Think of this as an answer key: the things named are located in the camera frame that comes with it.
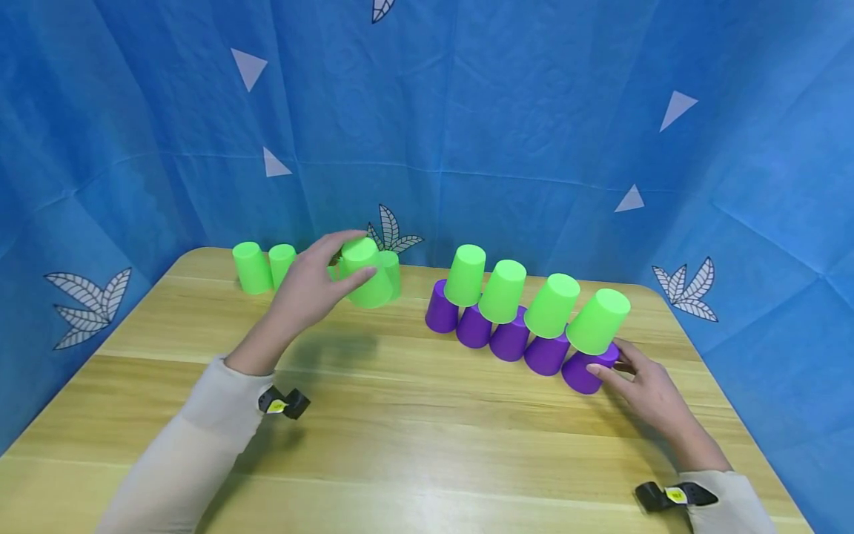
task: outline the plastic cup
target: plastic cup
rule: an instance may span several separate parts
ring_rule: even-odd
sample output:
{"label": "plastic cup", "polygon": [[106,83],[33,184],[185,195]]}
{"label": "plastic cup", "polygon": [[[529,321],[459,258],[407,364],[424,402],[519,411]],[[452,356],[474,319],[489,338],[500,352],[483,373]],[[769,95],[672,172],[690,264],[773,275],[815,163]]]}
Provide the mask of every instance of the plastic cup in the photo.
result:
{"label": "plastic cup", "polygon": [[481,315],[496,325],[505,325],[516,319],[526,276],[528,272],[518,261],[501,260],[496,263],[477,304]]}
{"label": "plastic cup", "polygon": [[528,344],[530,331],[525,326],[525,308],[519,306],[516,319],[506,325],[498,325],[489,339],[489,348],[492,354],[500,360],[517,361],[525,353],[525,345]]}
{"label": "plastic cup", "polygon": [[427,327],[440,334],[453,332],[459,321],[459,306],[445,298],[446,282],[447,280],[437,280],[433,284],[430,304],[427,305],[427,314],[424,315]]}
{"label": "plastic cup", "polygon": [[551,275],[525,313],[525,325],[537,337],[560,337],[581,290],[581,286],[571,276],[561,273]]}
{"label": "plastic cup", "polygon": [[349,241],[341,248],[340,278],[355,273],[362,267],[374,266],[377,273],[348,295],[350,302],[360,308],[379,308],[389,301],[392,285],[380,261],[377,243],[371,238]]}
{"label": "plastic cup", "polygon": [[463,244],[457,248],[447,274],[445,298],[462,308],[477,304],[480,299],[483,270],[486,267],[486,252],[475,244]]}
{"label": "plastic cup", "polygon": [[566,327],[566,337],[584,354],[604,354],[631,308],[623,293],[607,288],[598,290]]}
{"label": "plastic cup", "polygon": [[534,373],[550,377],[558,374],[569,349],[570,342],[563,334],[555,339],[535,337],[525,349],[525,363]]}
{"label": "plastic cup", "polygon": [[237,277],[244,292],[260,295],[272,289],[270,264],[255,241],[240,243],[231,249],[231,257],[234,258]]}
{"label": "plastic cup", "polygon": [[599,391],[602,381],[587,370],[591,363],[605,367],[614,367],[620,357],[620,349],[614,343],[608,343],[608,349],[600,355],[586,355],[580,350],[566,361],[560,372],[564,375],[566,385],[584,395],[592,395]]}
{"label": "plastic cup", "polygon": [[293,245],[278,244],[271,248],[267,255],[270,257],[272,285],[278,289],[284,280],[284,275],[288,273],[290,264],[296,259],[296,250]]}
{"label": "plastic cup", "polygon": [[385,273],[389,275],[389,280],[391,280],[391,298],[389,300],[393,301],[401,296],[401,259],[393,250],[381,250],[379,260],[383,264]]}
{"label": "plastic cup", "polygon": [[457,339],[469,349],[482,349],[489,344],[492,323],[485,320],[475,304],[466,308],[457,324]]}

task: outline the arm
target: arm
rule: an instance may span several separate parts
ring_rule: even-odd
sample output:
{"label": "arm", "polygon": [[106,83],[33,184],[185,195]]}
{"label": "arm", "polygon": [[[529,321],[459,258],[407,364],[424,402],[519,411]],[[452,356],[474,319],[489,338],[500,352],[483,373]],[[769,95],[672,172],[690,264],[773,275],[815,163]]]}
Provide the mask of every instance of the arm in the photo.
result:
{"label": "arm", "polygon": [[376,272],[329,279],[330,258],[362,231],[324,236],[297,256],[270,310],[196,383],[119,487],[96,534],[191,534],[261,422],[258,397],[296,336]]}
{"label": "arm", "polygon": [[628,380],[596,364],[588,370],[626,399],[647,424],[659,431],[676,453],[683,482],[694,482],[714,493],[719,502],[688,507],[697,534],[773,534],[774,524],[759,497],[742,475],[733,471],[714,438],[691,413],[667,370],[650,360],[632,343],[615,340],[621,360],[635,372]]}

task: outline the purple plastic cup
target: purple plastic cup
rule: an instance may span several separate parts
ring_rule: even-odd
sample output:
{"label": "purple plastic cup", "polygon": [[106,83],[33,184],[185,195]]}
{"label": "purple plastic cup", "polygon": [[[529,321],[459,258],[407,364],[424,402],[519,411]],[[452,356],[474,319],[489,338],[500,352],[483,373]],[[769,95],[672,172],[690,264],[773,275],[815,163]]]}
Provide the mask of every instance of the purple plastic cup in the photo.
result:
{"label": "purple plastic cup", "polygon": [[489,339],[492,354],[504,361],[518,361],[525,352],[530,330],[525,325],[524,306],[519,306],[516,319],[506,325],[495,327],[495,333]]}
{"label": "purple plastic cup", "polygon": [[430,295],[430,304],[424,316],[427,327],[440,334],[453,332],[459,318],[459,307],[445,298],[446,282],[447,280],[442,279],[433,284],[433,294]]}
{"label": "purple plastic cup", "polygon": [[570,340],[565,332],[555,339],[535,337],[525,350],[525,363],[534,373],[550,377],[558,374],[569,349]]}
{"label": "purple plastic cup", "polygon": [[564,381],[573,390],[584,395],[592,395],[599,391],[602,381],[596,378],[590,371],[587,370],[587,365],[598,363],[605,367],[614,367],[614,363],[620,357],[620,349],[614,343],[608,345],[605,353],[598,356],[586,355],[583,352],[576,352],[566,361],[561,373],[564,375]]}
{"label": "purple plastic cup", "polygon": [[489,343],[492,333],[492,323],[480,315],[480,309],[475,304],[466,308],[457,325],[457,339],[469,349],[482,349]]}

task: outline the yellow label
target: yellow label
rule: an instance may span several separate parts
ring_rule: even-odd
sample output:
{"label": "yellow label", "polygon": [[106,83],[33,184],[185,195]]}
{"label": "yellow label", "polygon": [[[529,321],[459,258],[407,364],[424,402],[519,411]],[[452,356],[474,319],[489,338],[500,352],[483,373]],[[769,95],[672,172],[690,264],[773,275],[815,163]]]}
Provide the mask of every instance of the yellow label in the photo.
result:
{"label": "yellow label", "polygon": [[679,488],[664,488],[664,493],[676,504],[688,504],[688,496]]}
{"label": "yellow label", "polygon": [[281,414],[284,411],[285,403],[279,401],[278,399],[270,403],[270,407],[267,409],[268,414]]}

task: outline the table surface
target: table surface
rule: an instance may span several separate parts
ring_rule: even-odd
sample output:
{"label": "table surface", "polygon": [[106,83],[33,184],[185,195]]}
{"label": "table surface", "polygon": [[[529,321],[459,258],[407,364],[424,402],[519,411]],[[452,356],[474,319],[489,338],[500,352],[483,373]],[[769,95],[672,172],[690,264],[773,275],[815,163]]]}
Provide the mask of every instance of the table surface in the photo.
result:
{"label": "table surface", "polygon": [[[298,421],[265,418],[201,532],[689,532],[682,513],[636,504],[636,485],[676,475],[622,402],[424,325],[445,272],[403,267],[400,299],[344,301],[293,343],[276,383],[312,405]],[[780,532],[810,532],[663,299],[581,284],[579,304],[601,287],[631,300],[621,336],[667,366]],[[541,285],[529,278],[523,304]],[[182,256],[0,459],[0,530],[91,532],[205,365],[271,297],[239,290],[227,249]]]}

